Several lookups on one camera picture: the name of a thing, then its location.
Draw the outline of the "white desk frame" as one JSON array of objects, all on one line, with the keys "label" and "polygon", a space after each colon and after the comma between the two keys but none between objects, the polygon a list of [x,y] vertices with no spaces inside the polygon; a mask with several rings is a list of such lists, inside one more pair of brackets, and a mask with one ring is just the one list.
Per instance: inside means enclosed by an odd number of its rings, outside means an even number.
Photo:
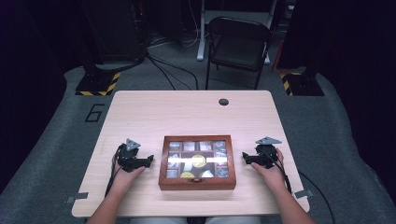
[{"label": "white desk frame", "polygon": [[257,21],[264,23],[268,28],[273,23],[276,4],[278,0],[270,0],[271,6],[268,12],[248,12],[248,11],[227,11],[227,10],[206,10],[205,3],[208,0],[201,0],[200,27],[199,27],[199,46],[196,60],[202,62],[205,58],[205,25],[217,16],[232,17],[241,20]]}]

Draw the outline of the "black cabinet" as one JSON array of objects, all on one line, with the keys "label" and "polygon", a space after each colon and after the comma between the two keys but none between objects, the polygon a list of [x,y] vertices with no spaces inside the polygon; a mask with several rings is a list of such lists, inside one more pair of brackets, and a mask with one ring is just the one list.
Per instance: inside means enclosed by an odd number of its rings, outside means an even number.
[{"label": "black cabinet", "polygon": [[81,0],[104,63],[144,61],[144,23],[138,0]]}]

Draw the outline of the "black striped stand base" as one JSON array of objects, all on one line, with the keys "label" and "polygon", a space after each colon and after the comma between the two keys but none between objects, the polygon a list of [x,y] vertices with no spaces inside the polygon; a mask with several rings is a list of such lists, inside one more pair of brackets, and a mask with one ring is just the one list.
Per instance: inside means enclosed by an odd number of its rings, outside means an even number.
[{"label": "black striped stand base", "polygon": [[283,87],[290,96],[323,96],[324,92],[316,79],[316,73],[282,71]]},{"label": "black striped stand base", "polygon": [[98,70],[94,74],[86,73],[78,83],[75,95],[110,95],[114,91],[119,78],[120,72],[117,71]]}]

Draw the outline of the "person's right hand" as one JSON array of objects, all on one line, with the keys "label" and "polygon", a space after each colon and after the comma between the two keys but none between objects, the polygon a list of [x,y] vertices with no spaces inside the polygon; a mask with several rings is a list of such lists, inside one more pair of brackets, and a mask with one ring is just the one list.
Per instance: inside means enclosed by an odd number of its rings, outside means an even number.
[{"label": "person's right hand", "polygon": [[279,149],[276,150],[276,154],[278,161],[274,167],[266,169],[255,162],[251,163],[251,167],[262,176],[264,183],[273,194],[286,193],[287,196],[290,196],[285,183],[283,154]]}]

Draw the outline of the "grey tape piece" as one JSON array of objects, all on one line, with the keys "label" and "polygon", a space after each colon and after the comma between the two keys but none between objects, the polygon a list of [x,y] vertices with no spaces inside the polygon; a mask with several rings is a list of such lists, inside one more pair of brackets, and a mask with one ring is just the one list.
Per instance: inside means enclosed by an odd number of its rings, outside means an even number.
[{"label": "grey tape piece", "polygon": [[296,199],[300,199],[300,198],[303,198],[303,197],[309,198],[309,197],[313,196],[314,193],[310,189],[303,189],[303,190],[300,190],[300,191],[295,191],[293,193],[293,195],[294,195],[294,197]]},{"label": "grey tape piece", "polygon": [[66,203],[73,203],[76,200],[87,199],[89,192],[79,192],[73,196],[68,196],[65,200]]}]

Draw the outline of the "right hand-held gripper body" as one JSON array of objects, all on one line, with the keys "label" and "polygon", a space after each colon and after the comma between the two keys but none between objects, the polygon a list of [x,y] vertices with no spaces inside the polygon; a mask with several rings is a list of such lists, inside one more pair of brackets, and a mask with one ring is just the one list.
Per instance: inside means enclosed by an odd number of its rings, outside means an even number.
[{"label": "right hand-held gripper body", "polygon": [[255,147],[255,149],[258,154],[258,159],[256,160],[256,163],[266,169],[272,168],[278,161],[275,144],[280,143],[280,140],[268,136],[257,140],[257,146]]}]

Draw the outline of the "person's left hand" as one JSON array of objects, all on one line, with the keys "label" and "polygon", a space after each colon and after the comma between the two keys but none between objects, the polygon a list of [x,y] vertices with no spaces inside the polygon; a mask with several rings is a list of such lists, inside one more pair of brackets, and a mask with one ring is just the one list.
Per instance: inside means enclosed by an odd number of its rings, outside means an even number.
[{"label": "person's left hand", "polygon": [[125,193],[133,184],[133,182],[146,170],[145,167],[139,167],[132,172],[128,173],[121,169],[116,168],[116,173],[114,174],[113,184],[111,186],[111,192]]}]

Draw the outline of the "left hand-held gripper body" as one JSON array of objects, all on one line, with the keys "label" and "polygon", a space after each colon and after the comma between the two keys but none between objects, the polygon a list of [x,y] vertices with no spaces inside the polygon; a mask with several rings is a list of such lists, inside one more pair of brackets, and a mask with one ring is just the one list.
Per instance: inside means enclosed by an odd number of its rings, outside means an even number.
[{"label": "left hand-held gripper body", "polygon": [[132,172],[138,168],[137,153],[140,144],[127,138],[126,142],[121,144],[118,148],[117,162],[122,170],[125,172]]}]

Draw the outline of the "black folding chair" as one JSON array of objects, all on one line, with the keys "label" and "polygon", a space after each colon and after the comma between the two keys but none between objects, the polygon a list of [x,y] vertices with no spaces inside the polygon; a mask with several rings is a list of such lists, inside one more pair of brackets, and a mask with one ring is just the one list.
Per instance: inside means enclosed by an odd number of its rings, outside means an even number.
[{"label": "black folding chair", "polygon": [[258,88],[268,44],[270,30],[262,23],[230,17],[216,17],[207,25],[209,51],[205,88],[208,89],[210,69],[225,66],[256,74],[254,89]]}]

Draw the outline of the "wooden box with glass lid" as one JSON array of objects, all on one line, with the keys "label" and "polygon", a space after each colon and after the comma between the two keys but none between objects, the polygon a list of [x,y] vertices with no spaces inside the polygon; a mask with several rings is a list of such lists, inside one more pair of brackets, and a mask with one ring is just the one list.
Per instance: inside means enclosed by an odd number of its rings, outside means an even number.
[{"label": "wooden box with glass lid", "polygon": [[[200,142],[210,142],[212,149],[210,151],[201,151]],[[226,143],[225,151],[216,151],[214,143],[217,141],[224,141]],[[169,144],[171,142],[180,142],[180,151],[170,151]],[[194,151],[185,151],[183,149],[184,142],[194,142]],[[227,154],[227,164],[217,165],[216,163],[216,153],[226,153]],[[179,156],[179,167],[169,168],[168,167],[168,157],[171,154],[177,154]],[[180,178],[181,173],[183,173],[184,165],[186,163],[191,163],[191,157],[194,155],[203,155],[206,158],[206,165],[202,168],[195,168],[193,166],[190,171],[195,175],[194,178]],[[228,177],[218,177],[217,170],[219,168],[225,168],[229,171]],[[177,178],[168,178],[168,170],[178,170]],[[210,170],[214,175],[213,177],[205,178],[201,177],[201,173]],[[159,174],[159,187],[161,190],[229,190],[234,189],[236,186],[236,176],[233,161],[233,145],[230,135],[177,135],[177,136],[165,136],[163,139],[163,153],[161,168]]]}]

